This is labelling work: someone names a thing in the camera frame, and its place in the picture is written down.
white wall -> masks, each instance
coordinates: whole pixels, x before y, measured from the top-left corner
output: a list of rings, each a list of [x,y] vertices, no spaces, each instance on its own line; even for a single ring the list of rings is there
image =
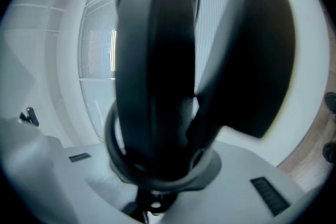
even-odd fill
[[[70,0],[61,21],[57,73],[69,118],[84,144],[99,143],[86,111],[78,76],[78,37],[87,0]]]
[[[83,144],[69,119],[57,76],[59,27],[70,0],[12,0],[1,22],[0,116],[34,108],[46,135]]]

headphone ear cup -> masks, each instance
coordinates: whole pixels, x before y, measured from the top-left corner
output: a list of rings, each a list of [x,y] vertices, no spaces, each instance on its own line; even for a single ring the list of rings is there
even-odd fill
[[[265,135],[287,94],[295,46],[288,0],[227,2],[198,86],[193,151],[208,148],[222,126]]]
[[[194,0],[119,0],[118,14],[115,88],[128,159],[158,178],[182,178],[190,168],[183,154],[194,98]]]

vent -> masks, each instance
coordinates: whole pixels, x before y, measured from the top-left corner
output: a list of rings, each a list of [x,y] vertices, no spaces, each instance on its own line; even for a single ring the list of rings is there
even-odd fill
[[[266,178],[255,178],[251,180],[251,183],[256,188],[273,216],[280,214],[290,206]]]
[[[82,159],[86,159],[86,158],[89,158],[89,157],[91,157],[90,154],[83,153],[83,154],[71,156],[71,157],[69,157],[69,159],[72,163],[74,163],[74,162],[78,162],[78,161],[81,161]]]

wooden floor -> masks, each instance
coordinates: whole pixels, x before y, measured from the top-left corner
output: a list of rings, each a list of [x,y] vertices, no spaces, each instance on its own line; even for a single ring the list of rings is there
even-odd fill
[[[325,92],[336,92],[336,39],[334,26],[326,14],[328,25],[330,64]],[[336,117],[327,108],[324,100],[306,136],[297,148],[278,166],[305,191],[323,184],[332,165],[322,156],[325,143],[336,139]]]

black object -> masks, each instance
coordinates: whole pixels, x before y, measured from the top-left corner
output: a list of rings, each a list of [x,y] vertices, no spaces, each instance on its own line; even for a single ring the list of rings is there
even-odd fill
[[[329,142],[325,144],[322,154],[328,163],[336,163],[336,142]]]
[[[91,157],[90,154],[83,153],[83,154],[71,156],[71,157],[69,157],[69,159],[72,163],[74,163],[74,162],[78,162],[78,161],[81,161],[82,159],[86,159],[86,158],[89,158],[89,157]]]
[[[147,191],[171,194],[203,189],[219,173],[222,162],[214,150],[200,151],[195,154],[195,158],[190,160],[190,171],[177,180],[163,180],[145,173],[145,170],[139,169],[139,162],[134,162],[127,154],[124,155],[121,152],[114,132],[117,117],[117,106],[114,102],[106,120],[106,147],[111,157],[110,165],[123,182],[135,184]]]
[[[219,129],[262,137],[288,89],[295,53],[288,0],[229,0],[192,119],[195,3],[118,1],[117,102],[107,118],[106,145],[116,174],[146,191],[204,188],[221,168],[211,149]],[[167,83],[172,75],[174,83]],[[247,100],[241,98],[245,85]],[[117,117],[125,154],[115,137]]]
[[[27,110],[28,116],[26,116],[24,113],[21,112],[19,118],[22,121],[28,122],[28,123],[30,123],[30,124],[38,127],[40,124],[39,124],[39,122],[37,120],[37,117],[36,117],[34,109],[31,108],[31,107],[28,107],[26,110]]]
[[[164,213],[176,198],[177,194],[152,194],[146,190],[138,189],[135,201],[128,203],[121,211],[141,223],[148,224],[148,212],[153,215]]]
[[[256,188],[273,216],[280,214],[290,206],[266,178],[255,178],[251,180],[251,183]]]
[[[324,101],[327,105],[328,109],[333,113],[336,114],[336,93],[334,92],[327,92],[324,95]]]

